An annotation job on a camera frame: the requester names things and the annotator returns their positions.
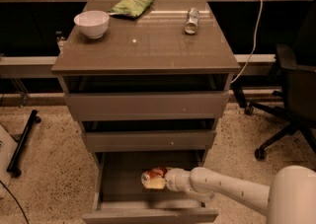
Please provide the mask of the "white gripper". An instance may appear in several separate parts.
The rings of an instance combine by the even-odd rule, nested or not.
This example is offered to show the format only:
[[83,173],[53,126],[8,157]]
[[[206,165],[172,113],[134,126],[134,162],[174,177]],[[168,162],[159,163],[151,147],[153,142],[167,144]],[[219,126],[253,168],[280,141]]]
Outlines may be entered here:
[[166,186],[171,191],[189,191],[192,188],[189,171],[172,167],[166,167],[165,169],[167,171],[165,180],[163,178],[144,178],[142,180],[144,187],[163,189]]

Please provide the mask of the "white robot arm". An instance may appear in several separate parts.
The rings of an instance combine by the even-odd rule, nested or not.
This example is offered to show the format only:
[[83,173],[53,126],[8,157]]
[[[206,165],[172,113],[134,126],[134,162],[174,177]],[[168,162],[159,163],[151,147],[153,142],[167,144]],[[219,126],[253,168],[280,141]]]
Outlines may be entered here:
[[268,186],[196,167],[190,171],[158,167],[141,175],[144,187],[181,191],[208,202],[218,192],[266,217],[267,224],[316,224],[316,172],[288,166]]

